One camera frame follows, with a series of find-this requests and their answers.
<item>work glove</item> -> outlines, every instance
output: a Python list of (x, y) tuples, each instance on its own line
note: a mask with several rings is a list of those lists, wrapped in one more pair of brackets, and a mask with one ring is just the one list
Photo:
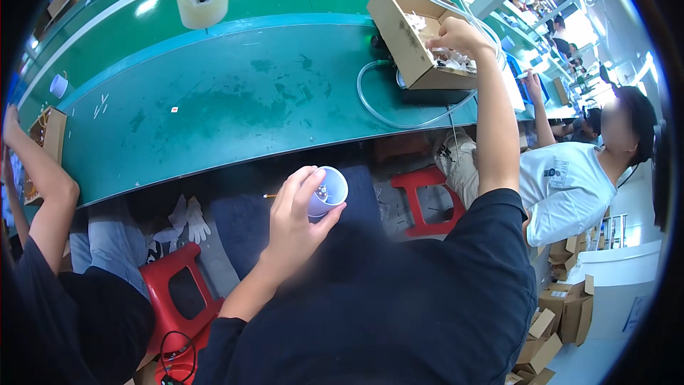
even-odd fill
[(211, 235), (211, 230), (202, 215), (202, 206), (196, 197), (190, 198), (187, 202), (187, 224), (187, 238), (196, 244), (207, 239), (207, 235)]

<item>scratched table surface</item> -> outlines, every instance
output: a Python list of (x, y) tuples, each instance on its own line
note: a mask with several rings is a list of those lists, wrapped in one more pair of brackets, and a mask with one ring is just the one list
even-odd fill
[[(34, 75), (20, 109), (25, 123), (45, 101), (55, 104), (43, 85), (68, 71), (76, 90), (58, 104), (69, 116), (62, 165), (81, 186), (80, 206), (216, 167), (398, 132), (372, 117), (356, 93), (362, 66), (386, 58), (369, 46), (377, 30), (365, 15), (368, 0), (230, 0), (224, 21), (206, 32), (180, 25), (175, 0), (152, 0), (141, 13), (148, 1), (130, 0), (62, 44), (42, 77)], [(485, 21), (500, 36), (515, 36)], [(534, 46), (517, 41), (513, 55), (525, 64)], [(549, 107), (559, 109), (544, 81)], [(400, 104), (389, 68), (367, 72), (363, 89), (398, 122), (445, 111)], [(473, 124), (476, 115), (469, 102), (454, 123)], [(431, 127), (448, 125), (444, 118)]]

